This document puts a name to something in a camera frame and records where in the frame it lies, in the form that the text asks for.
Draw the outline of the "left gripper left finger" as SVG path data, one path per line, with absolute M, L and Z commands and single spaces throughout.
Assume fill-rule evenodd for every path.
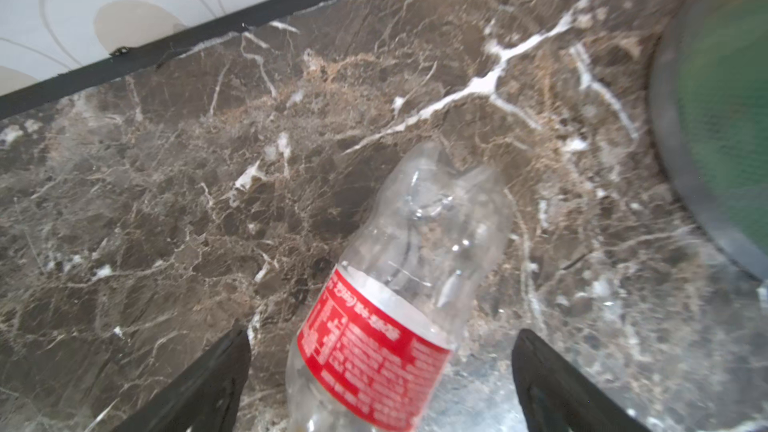
M 251 346 L 235 325 L 117 431 L 232 431 L 248 380 Z

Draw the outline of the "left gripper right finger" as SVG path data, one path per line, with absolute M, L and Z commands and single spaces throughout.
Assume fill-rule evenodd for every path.
M 648 432 L 530 329 L 519 331 L 511 365 L 529 431 Z

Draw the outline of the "red label clear bottle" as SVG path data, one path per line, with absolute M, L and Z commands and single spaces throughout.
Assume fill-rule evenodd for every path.
M 291 344 L 289 429 L 415 430 L 511 226 L 498 171 L 406 154 Z

